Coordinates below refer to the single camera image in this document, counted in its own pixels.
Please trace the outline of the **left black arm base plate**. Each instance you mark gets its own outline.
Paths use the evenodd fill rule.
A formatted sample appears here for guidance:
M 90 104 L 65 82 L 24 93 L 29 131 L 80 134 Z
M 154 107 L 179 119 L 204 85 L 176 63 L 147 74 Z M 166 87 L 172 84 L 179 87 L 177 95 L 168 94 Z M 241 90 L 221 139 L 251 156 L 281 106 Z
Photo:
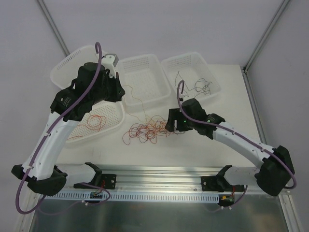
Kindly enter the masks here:
M 104 189 L 115 189 L 116 188 L 116 174 L 100 174 L 98 176 L 96 186 Z

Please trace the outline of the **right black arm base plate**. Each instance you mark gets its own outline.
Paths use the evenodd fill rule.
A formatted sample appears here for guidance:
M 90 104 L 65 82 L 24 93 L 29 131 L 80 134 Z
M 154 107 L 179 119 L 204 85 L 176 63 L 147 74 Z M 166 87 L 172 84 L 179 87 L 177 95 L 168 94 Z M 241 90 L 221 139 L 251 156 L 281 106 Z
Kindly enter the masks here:
M 231 185 L 224 178 L 217 176 L 202 176 L 201 188 L 202 191 L 216 191 L 216 192 L 243 192 L 244 185 Z

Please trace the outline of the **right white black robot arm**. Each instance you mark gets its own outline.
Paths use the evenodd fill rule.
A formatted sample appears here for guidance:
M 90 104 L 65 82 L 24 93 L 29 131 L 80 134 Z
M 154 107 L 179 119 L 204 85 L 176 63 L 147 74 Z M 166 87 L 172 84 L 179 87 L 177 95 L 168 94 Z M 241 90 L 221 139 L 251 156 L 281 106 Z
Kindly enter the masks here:
M 195 130 L 198 134 L 220 142 L 249 160 L 252 167 L 224 166 L 217 175 L 206 180 L 212 191 L 229 191 L 232 187 L 257 186 L 270 196 L 278 196 L 295 181 L 295 170 L 287 148 L 274 148 L 246 138 L 217 114 L 207 114 L 196 99 L 184 101 L 179 108 L 169 109 L 165 126 L 169 132 Z

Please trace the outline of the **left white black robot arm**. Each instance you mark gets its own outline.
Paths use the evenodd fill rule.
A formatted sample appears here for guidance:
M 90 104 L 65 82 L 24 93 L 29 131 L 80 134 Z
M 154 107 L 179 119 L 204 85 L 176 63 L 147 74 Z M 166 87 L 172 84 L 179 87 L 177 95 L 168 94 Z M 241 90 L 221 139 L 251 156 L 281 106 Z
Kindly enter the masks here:
M 96 165 L 86 162 L 57 166 L 56 161 L 68 137 L 93 105 L 119 102 L 124 94 L 116 65 L 85 63 L 71 85 L 56 94 L 41 140 L 23 164 L 13 166 L 12 174 L 27 182 L 33 192 L 46 196 L 54 196 L 67 186 L 81 187 L 83 182 L 97 188 L 102 172 Z

